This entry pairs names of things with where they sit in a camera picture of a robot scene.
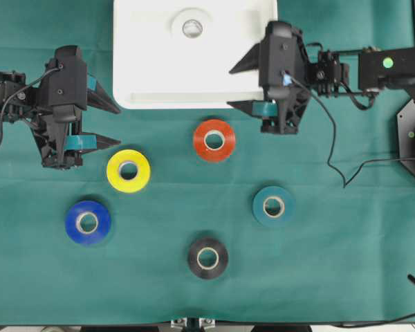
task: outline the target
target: black plastic part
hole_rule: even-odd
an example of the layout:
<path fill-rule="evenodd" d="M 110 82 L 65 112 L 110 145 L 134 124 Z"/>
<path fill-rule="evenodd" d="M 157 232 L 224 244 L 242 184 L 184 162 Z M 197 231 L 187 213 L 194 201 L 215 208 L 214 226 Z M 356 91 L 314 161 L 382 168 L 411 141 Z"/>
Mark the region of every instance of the black plastic part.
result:
<path fill-rule="evenodd" d="M 258 69 L 260 56 L 260 44 L 255 44 L 249 52 L 229 71 L 229 74 L 241 73 Z"/>
<path fill-rule="evenodd" d="M 266 36 L 261 43 L 255 45 L 231 73 L 258 68 L 259 86 L 263 88 L 264 100 L 277 103 L 278 115 L 261 118 L 252 114 L 254 100 L 228 104 L 249 116 L 261 118 L 263 133 L 297 133 L 310 97 L 296 86 L 285 85 L 284 79 L 290 75 L 306 84 L 307 65 L 308 55 L 301 31 L 286 22 L 272 21 L 266 27 Z"/>
<path fill-rule="evenodd" d="M 340 63 L 339 53 L 319 52 L 318 61 L 308 65 L 307 81 L 318 95 L 338 94 L 342 85 L 349 86 L 349 65 Z"/>
<path fill-rule="evenodd" d="M 391 58 L 386 68 L 383 60 Z M 358 85 L 361 91 L 372 89 L 404 89 L 415 101 L 415 48 L 364 52 L 359 55 Z"/>
<path fill-rule="evenodd" d="M 114 114 L 119 114 L 121 112 L 99 82 L 97 82 L 95 90 L 88 89 L 88 106 Z"/>
<path fill-rule="evenodd" d="M 82 131 L 82 112 L 88 105 L 120 113 L 119 108 L 96 82 L 88 89 L 87 65 L 78 46 L 64 46 L 46 65 L 46 71 L 58 68 L 46 76 L 39 88 L 30 87 L 10 100 L 3 120 L 29 120 L 35 143 L 44 167 L 69 169 L 83 165 L 82 154 L 120 144 L 119 140 L 95 135 L 97 148 L 83 151 L 64 151 L 67 136 L 91 135 Z M 12 94 L 26 86 L 21 73 L 0 72 L 0 112 L 3 103 Z"/>
<path fill-rule="evenodd" d="M 396 116 L 400 158 L 415 157 L 415 104 L 409 102 Z M 401 162 L 415 176 L 415 160 Z"/>

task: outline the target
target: teal tape roll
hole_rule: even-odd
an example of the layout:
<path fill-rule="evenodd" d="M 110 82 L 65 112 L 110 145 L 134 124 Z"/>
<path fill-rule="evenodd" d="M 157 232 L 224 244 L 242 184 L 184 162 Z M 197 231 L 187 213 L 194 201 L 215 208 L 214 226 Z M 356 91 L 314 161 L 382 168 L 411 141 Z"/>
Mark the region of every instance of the teal tape roll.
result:
<path fill-rule="evenodd" d="M 271 202 L 278 204 L 278 208 L 269 210 Z M 293 219 L 295 199 L 281 187 L 266 187 L 255 195 L 252 211 L 261 224 L 271 228 L 282 227 Z"/>
<path fill-rule="evenodd" d="M 66 150 L 92 150 L 97 149 L 97 137 L 95 135 L 72 135 L 66 137 Z"/>
<path fill-rule="evenodd" d="M 264 118 L 278 116 L 278 106 L 273 102 L 253 102 L 252 115 Z"/>

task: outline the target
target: tape roll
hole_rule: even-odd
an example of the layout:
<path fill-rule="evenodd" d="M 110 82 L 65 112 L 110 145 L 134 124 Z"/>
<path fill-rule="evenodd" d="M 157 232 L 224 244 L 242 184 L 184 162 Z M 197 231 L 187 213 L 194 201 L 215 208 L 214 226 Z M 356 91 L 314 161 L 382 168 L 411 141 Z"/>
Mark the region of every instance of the tape roll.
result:
<path fill-rule="evenodd" d="M 206 139 L 210 135 L 218 135 L 222 145 L 213 149 Z M 194 132 L 194 149 L 197 154 L 209 163 L 220 163 L 230 157 L 235 149 L 235 132 L 232 127 L 221 120 L 208 120 L 199 125 Z"/>
<path fill-rule="evenodd" d="M 277 203 L 277 209 L 268 208 L 271 201 Z M 252 211 L 261 224 L 271 228 L 282 227 L 294 216 L 295 199 L 281 187 L 266 187 L 255 195 Z"/>
<path fill-rule="evenodd" d="M 95 219 L 95 225 L 90 230 L 85 230 L 82 225 L 86 216 Z M 82 201 L 68 211 L 64 225 L 66 233 L 75 243 L 89 246 L 101 242 L 108 235 L 111 229 L 111 216 L 102 204 Z"/>
<path fill-rule="evenodd" d="M 132 179 L 122 177 L 122 168 L 134 164 L 137 174 Z M 120 192 L 128 194 L 138 192 L 146 187 L 151 177 L 151 167 L 146 157 L 135 150 L 122 150 L 112 156 L 107 165 L 107 178 L 109 183 Z"/>
<path fill-rule="evenodd" d="M 214 259 L 208 264 L 203 261 L 202 254 L 210 253 Z M 215 279 L 228 267 L 228 251 L 226 247 L 216 239 L 209 237 L 195 241 L 187 256 L 190 270 L 201 279 Z"/>

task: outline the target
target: red tape roll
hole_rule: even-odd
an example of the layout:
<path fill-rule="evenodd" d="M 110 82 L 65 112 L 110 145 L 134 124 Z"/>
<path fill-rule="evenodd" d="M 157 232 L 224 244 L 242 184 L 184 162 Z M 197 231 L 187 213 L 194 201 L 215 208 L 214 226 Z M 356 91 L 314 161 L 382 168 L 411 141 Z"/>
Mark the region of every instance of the red tape roll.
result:
<path fill-rule="evenodd" d="M 223 144 L 218 149 L 208 147 L 206 138 L 216 134 Z M 194 132 L 194 148 L 197 154 L 209 163 L 220 163 L 230 157 L 235 149 L 235 133 L 232 127 L 221 120 L 208 120 Z"/>

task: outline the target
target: black mounting plate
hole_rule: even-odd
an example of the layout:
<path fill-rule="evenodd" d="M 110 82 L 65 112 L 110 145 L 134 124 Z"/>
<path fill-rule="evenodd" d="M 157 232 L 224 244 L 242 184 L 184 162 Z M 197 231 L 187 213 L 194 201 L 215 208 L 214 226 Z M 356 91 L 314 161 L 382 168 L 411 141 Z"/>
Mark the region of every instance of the black mounting plate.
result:
<path fill-rule="evenodd" d="M 398 112 L 396 120 L 398 123 L 400 158 L 415 157 L 412 149 L 415 141 L 415 103 L 413 100 Z M 401 161 L 401 163 L 415 176 L 415 160 Z"/>

